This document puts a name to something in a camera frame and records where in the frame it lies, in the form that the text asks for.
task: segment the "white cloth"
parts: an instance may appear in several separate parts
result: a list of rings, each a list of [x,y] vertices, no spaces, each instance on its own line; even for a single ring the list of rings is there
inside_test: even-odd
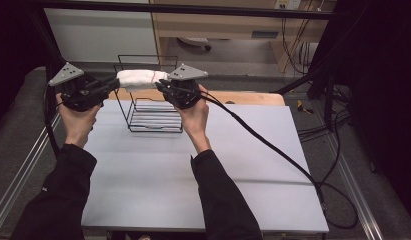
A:
[[[117,73],[120,87],[127,92],[139,91],[155,87],[159,79],[168,80],[168,73],[153,70],[122,70]]]

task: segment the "black sleeve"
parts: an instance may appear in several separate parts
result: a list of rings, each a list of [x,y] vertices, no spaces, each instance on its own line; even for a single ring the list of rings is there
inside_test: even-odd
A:
[[[201,152],[191,164],[199,186],[207,238],[262,239],[257,220],[214,151]]]
[[[41,192],[26,205],[11,239],[82,238],[81,217],[95,165],[90,153],[64,144],[54,170]]]

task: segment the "black wire basket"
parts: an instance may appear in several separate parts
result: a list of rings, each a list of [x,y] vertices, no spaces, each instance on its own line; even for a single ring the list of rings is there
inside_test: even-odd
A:
[[[164,59],[165,64],[154,63]],[[172,72],[177,68],[177,56],[159,55],[118,55],[119,64],[114,65],[115,73],[122,70],[146,69],[154,71]],[[131,132],[183,132],[181,117],[174,107],[165,101],[151,98],[138,98],[136,92],[130,92],[130,100],[121,100],[116,89],[117,97],[127,127]]]

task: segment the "hand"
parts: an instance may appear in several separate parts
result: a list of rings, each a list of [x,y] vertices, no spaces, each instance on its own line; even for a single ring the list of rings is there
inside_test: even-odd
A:
[[[64,122],[67,138],[66,144],[74,144],[83,148],[87,143],[88,135],[92,130],[93,124],[96,122],[96,114],[100,109],[100,105],[85,112],[77,112],[65,107],[62,103],[61,94],[56,95],[59,104],[59,114]]]
[[[206,95],[208,92],[208,90],[200,84],[199,90],[205,92],[202,93],[202,95]],[[201,153],[205,150],[211,149],[211,145],[205,133],[209,112],[209,107],[205,100],[199,100],[195,106],[191,108],[184,110],[176,108],[176,110],[180,113],[183,128],[192,140],[196,152]]]

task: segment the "white tabletop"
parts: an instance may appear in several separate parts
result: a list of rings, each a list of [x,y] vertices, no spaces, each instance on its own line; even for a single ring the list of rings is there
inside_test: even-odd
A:
[[[124,109],[128,103],[123,101]],[[308,171],[288,107],[226,105]],[[210,104],[207,134],[263,232],[328,232],[309,180]],[[98,164],[82,225],[109,230],[203,231],[195,149],[185,133],[133,133],[118,102],[97,115],[85,149]]]

